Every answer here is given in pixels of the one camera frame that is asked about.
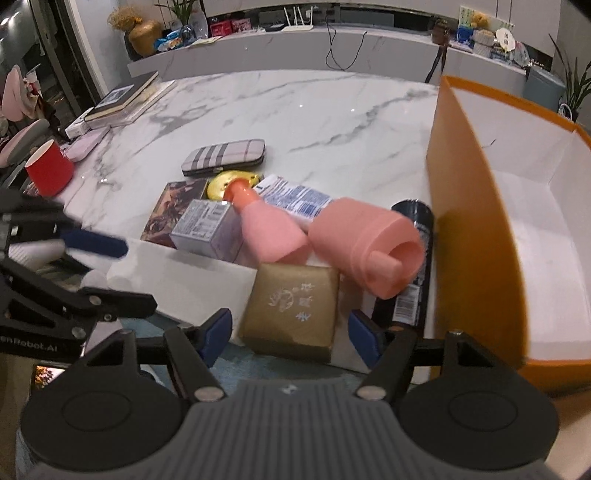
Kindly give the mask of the gold square gift box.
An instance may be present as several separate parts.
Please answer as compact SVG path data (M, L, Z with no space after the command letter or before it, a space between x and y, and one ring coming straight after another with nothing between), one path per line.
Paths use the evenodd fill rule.
M339 272L334 268L260 265L238 338L257 354L328 363L338 297Z

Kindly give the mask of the plaid zip case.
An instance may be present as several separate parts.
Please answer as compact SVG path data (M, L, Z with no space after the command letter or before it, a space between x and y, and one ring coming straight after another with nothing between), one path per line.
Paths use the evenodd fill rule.
M266 143L250 139L202 146L192 151L181 165L185 177L204 177L263 163Z

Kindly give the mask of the red paper cup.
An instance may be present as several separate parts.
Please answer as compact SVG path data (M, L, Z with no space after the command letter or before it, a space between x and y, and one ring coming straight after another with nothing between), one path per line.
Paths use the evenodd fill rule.
M54 197L72 180L74 164L53 139L42 144L26 161L30 180L43 197Z

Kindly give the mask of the white paper sheet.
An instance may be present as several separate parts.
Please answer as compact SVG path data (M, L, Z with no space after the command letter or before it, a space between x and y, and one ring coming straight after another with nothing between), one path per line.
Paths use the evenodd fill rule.
M228 308L230 341L242 343L238 327L256 279L252 268L131 239L127 255L111 264L106 279L114 290L152 295L159 313L192 325Z

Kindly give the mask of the pink remote case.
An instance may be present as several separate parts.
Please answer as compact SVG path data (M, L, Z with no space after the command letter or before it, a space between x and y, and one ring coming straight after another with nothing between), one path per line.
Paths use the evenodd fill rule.
M71 144L64 146L62 152L71 162L78 163L84 160L95 149L109 131L109 127L89 130Z

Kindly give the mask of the pink foam cone piece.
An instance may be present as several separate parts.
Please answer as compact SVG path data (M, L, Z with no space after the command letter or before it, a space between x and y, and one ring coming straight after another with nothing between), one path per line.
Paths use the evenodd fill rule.
M417 277L426 256L410 219L352 198L329 203L311 222L308 238L318 258L385 300Z

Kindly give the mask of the dark illustrated card box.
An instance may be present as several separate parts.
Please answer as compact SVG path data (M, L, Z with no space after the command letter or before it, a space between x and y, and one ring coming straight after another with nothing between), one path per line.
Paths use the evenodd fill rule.
M170 233L192 200L205 199L207 179L167 183L158 198L140 239L175 249Z

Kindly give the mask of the small grey carton box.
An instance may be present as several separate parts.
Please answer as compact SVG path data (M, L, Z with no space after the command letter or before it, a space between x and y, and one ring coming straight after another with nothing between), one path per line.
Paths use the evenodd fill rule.
M192 200L170 239L179 251L232 263L242 248L242 224L229 202Z

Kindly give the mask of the stack of books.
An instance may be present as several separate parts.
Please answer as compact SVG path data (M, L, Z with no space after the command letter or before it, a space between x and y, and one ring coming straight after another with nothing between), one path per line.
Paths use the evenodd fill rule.
M65 133L73 140L90 130L131 124L174 86L174 80L163 81L157 71L131 78L111 90L95 107L81 114L65 129Z

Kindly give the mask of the white blue tube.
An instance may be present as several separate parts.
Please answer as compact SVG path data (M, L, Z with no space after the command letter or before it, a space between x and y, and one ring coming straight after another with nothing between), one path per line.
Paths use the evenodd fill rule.
M332 202L328 194L274 174L264 177L253 190L266 204L286 211L304 232L308 232L311 222Z

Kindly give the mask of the orange cardboard box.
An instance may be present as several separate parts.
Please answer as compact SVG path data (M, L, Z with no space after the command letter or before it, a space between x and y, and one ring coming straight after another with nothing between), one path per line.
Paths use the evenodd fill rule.
M426 168L436 333L468 333L543 391L588 386L589 135L535 103L446 76Z

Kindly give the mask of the gold vase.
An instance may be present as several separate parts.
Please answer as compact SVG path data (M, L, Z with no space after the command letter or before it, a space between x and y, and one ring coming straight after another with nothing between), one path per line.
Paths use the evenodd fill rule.
M149 57L156 52L154 43L162 35L162 25L156 20L142 20L136 23L127 34L131 46L141 57Z

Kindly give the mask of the grey trash bin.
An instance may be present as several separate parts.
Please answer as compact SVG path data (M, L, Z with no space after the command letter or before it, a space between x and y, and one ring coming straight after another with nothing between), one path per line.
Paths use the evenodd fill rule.
M556 112L565 90L566 86L560 78L543 68L532 66L527 75L523 97Z

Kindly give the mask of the white wifi router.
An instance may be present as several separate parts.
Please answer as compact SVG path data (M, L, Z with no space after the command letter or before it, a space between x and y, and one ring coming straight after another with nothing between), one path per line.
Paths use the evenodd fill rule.
M308 9L297 5L294 5L291 9L284 7L283 14L284 20L286 20L284 31L311 31L314 28L314 7L312 6Z

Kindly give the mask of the green leafy plant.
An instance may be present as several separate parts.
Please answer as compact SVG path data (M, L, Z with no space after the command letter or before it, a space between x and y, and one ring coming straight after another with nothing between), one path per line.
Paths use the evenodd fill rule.
M583 101L590 95L591 62L579 69L578 59L575 58L571 62L568 54L558 45L557 41L552 36L550 39L564 69L565 97L559 109L567 114L568 119L576 122Z

